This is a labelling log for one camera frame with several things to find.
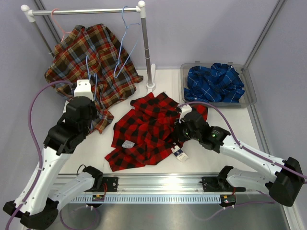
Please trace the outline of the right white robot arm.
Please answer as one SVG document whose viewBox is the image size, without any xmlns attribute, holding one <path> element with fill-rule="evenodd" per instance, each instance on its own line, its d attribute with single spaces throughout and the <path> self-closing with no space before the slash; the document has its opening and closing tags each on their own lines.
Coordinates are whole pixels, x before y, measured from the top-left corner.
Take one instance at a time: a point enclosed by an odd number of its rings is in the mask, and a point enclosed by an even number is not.
<svg viewBox="0 0 307 230">
<path fill-rule="evenodd" d="M 227 130 L 209 126 L 202 115 L 191 111 L 175 120 L 175 137 L 179 141 L 196 140 L 207 150 L 234 158 L 252 168 L 243 171 L 225 166 L 215 179 L 203 181 L 204 186 L 221 191 L 251 189 L 267 193 L 274 201 L 291 207 L 303 184 L 299 161 L 274 157 L 246 146 Z"/>
</svg>

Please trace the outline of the red black checked shirt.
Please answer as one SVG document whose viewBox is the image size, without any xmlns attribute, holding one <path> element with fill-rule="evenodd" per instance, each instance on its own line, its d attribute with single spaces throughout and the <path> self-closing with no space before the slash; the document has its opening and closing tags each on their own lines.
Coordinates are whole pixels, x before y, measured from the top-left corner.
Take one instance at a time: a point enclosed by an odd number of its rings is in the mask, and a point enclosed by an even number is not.
<svg viewBox="0 0 307 230">
<path fill-rule="evenodd" d="M 114 148 L 105 159 L 113 172 L 157 165 L 183 142 L 175 138 L 178 103 L 162 92 L 132 100 L 130 109 L 114 124 Z"/>
</svg>

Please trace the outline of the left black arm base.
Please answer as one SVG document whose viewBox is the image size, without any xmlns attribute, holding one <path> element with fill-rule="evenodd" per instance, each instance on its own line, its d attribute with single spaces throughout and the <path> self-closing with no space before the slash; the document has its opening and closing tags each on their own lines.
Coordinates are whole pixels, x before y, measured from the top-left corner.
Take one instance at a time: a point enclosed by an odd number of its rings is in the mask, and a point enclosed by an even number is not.
<svg viewBox="0 0 307 230">
<path fill-rule="evenodd" d="M 118 177 L 103 176 L 94 180 L 94 185 L 86 192 L 116 192 L 118 188 Z"/>
</svg>

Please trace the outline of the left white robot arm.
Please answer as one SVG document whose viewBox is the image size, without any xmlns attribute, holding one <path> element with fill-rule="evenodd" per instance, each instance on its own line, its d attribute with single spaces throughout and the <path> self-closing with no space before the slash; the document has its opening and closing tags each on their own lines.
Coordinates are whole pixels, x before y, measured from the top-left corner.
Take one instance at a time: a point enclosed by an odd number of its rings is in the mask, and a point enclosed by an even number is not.
<svg viewBox="0 0 307 230">
<path fill-rule="evenodd" d="M 84 191 L 102 188 L 103 173 L 88 166 L 58 191 L 51 192 L 60 170 L 76 147 L 85 140 L 95 118 L 96 107 L 91 99 L 77 96 L 67 104 L 65 113 L 48 132 L 38 169 L 20 196 L 7 202 L 3 211 L 19 218 L 20 223 L 29 229 L 45 230 L 75 197 Z"/>
</svg>

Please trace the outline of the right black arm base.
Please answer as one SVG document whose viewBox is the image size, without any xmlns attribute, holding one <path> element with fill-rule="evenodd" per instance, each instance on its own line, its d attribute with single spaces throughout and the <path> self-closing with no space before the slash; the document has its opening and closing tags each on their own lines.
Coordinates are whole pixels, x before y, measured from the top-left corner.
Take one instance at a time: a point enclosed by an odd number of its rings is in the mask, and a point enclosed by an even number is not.
<svg viewBox="0 0 307 230">
<path fill-rule="evenodd" d="M 230 185 L 226 180 L 218 179 L 217 176 L 204 176 L 199 183 L 203 187 L 204 192 L 245 192 L 246 188 Z"/>
</svg>

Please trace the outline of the blue plaid shirt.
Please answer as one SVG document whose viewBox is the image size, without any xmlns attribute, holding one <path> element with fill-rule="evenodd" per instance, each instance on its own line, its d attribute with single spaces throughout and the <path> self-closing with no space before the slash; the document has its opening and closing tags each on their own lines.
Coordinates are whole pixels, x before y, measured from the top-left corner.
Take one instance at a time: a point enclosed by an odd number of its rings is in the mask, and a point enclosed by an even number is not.
<svg viewBox="0 0 307 230">
<path fill-rule="evenodd" d="M 184 99 L 205 103 L 238 103 L 245 93 L 244 84 L 233 66 L 214 63 L 194 66 L 187 74 Z"/>
</svg>

